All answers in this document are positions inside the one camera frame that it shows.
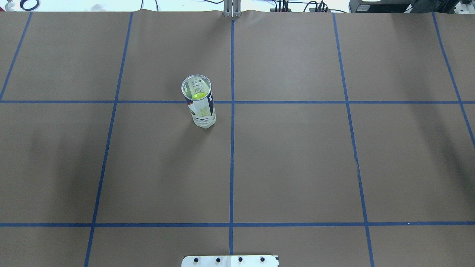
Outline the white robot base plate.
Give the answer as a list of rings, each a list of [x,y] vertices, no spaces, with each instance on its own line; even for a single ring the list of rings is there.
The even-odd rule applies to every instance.
[[[273,255],[186,256],[182,267],[278,267],[279,258]]]

